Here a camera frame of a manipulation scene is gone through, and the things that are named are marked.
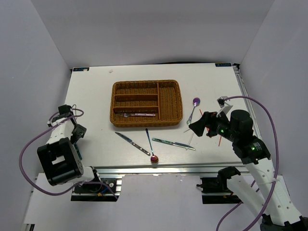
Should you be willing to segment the green handled table knife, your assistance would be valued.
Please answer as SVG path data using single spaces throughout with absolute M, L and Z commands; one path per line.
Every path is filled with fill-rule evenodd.
M 193 151 L 196 150 L 194 147 L 192 147 L 190 145 L 179 143 L 179 142 L 172 142 L 172 141 L 162 140 L 162 139 L 158 139 L 158 138 L 152 138 L 152 141 L 171 145 L 171 146 L 176 146 L 176 147 L 180 147 L 180 148 L 184 148 L 184 149 L 187 149 L 187 150 L 193 150 Z

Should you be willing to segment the silver patterned table knife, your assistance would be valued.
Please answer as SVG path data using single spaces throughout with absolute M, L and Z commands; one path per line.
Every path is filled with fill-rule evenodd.
M 142 147 L 140 147 L 139 145 L 137 145 L 132 139 L 128 138 L 124 134 L 119 133 L 119 132 L 115 132 L 115 134 L 117 134 L 119 137 L 121 137 L 122 139 L 124 139 L 125 141 L 127 141 L 128 143 L 130 143 L 131 145 L 133 145 L 135 148 L 137 148 L 141 152 L 145 153 L 146 155 L 148 155 L 148 156 L 151 155 L 147 150 L 145 150 Z

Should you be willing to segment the pink handled fork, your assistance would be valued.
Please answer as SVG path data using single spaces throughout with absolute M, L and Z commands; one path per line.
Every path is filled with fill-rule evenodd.
M 148 114 L 148 113 L 120 113 L 123 117 L 130 117 L 130 116 L 144 116 L 144 117 L 155 117 L 156 114 Z

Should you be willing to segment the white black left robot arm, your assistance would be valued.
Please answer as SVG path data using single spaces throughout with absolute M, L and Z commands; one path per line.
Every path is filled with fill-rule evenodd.
M 102 180 L 97 170 L 82 164 L 76 143 L 87 129 L 77 123 L 72 106 L 59 106 L 58 115 L 49 119 L 48 126 L 52 128 L 51 136 L 37 154 L 49 184 L 85 182 L 91 192 L 97 192 Z

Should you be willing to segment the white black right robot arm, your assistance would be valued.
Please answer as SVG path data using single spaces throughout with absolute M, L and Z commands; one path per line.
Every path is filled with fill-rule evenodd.
M 252 127 L 253 120 L 244 110 L 232 111 L 230 118 L 222 111 L 204 112 L 198 121 L 189 124 L 198 137 L 207 130 L 208 137 L 220 135 L 229 140 L 234 153 L 254 178 L 259 192 L 245 183 L 235 167 L 218 172 L 218 188 L 235 193 L 255 216 L 247 230 L 260 222 L 262 231 L 306 231 L 307 217 L 296 209 L 287 190 L 277 179 L 271 155 L 264 142 L 253 135 Z

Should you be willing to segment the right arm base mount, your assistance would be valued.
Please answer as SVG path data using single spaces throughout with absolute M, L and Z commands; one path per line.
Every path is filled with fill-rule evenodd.
M 204 205 L 238 204 L 241 202 L 239 197 L 224 188 L 217 178 L 200 178 L 200 183 L 196 187 L 201 190 Z

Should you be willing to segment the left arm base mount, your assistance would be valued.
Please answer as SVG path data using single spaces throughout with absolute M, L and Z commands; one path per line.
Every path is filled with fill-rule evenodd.
M 77 186 L 71 194 L 73 202 L 116 202 L 120 196 L 122 180 L 115 177 L 101 178 L 103 184 Z

